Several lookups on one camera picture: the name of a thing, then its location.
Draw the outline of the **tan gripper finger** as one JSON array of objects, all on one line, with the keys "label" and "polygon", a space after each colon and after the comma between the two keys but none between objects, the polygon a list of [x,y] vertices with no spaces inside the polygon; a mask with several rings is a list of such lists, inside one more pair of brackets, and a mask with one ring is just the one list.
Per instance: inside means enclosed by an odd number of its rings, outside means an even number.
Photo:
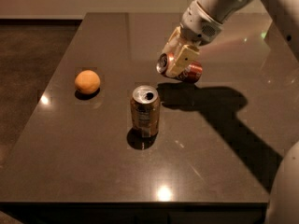
[{"label": "tan gripper finger", "polygon": [[180,50],[180,27],[176,27],[173,33],[169,36],[168,41],[162,49],[162,53],[173,53],[177,55]]},{"label": "tan gripper finger", "polygon": [[198,60],[199,53],[199,48],[192,45],[179,45],[167,52],[169,62],[166,75],[177,77],[190,63]]}]

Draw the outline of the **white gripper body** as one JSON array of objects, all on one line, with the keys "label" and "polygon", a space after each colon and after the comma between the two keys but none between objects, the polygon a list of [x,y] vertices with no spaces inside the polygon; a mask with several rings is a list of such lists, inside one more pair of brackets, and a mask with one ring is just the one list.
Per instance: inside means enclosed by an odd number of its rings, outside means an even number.
[{"label": "white gripper body", "polygon": [[222,24],[210,17],[194,0],[182,15],[182,36],[198,46],[211,43],[222,30]]}]

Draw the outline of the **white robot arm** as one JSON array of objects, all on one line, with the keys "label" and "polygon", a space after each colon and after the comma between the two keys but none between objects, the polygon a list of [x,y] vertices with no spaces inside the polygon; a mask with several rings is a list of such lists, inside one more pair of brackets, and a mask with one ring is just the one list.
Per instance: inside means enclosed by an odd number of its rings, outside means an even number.
[{"label": "white robot arm", "polygon": [[[180,75],[198,59],[199,49],[217,37],[228,18],[251,1],[192,1],[162,50],[166,66],[158,64],[157,70],[167,77]],[[299,59],[299,0],[260,1]],[[292,146],[278,167],[264,224],[299,224],[299,143]]]}]

